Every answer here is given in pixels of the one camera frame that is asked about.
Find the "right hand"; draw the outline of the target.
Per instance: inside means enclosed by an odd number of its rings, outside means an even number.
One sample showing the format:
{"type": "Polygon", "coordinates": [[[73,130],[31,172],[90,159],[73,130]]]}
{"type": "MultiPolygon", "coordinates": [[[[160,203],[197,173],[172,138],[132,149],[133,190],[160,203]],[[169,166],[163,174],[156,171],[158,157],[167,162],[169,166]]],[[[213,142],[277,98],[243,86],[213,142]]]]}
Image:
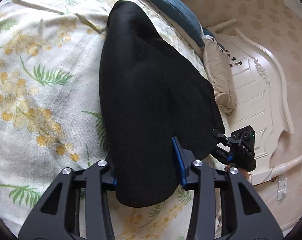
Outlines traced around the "right hand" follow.
{"type": "Polygon", "coordinates": [[[247,172],[247,170],[245,170],[245,169],[243,169],[243,168],[240,168],[240,167],[236,167],[235,164],[229,164],[229,165],[226,165],[226,166],[224,167],[224,171],[226,171],[226,172],[227,172],[229,169],[231,169],[231,170],[233,170],[233,171],[237,170],[238,173],[242,174],[242,175],[245,177],[246,180],[249,180],[249,178],[250,178],[250,174],[247,172]]]}

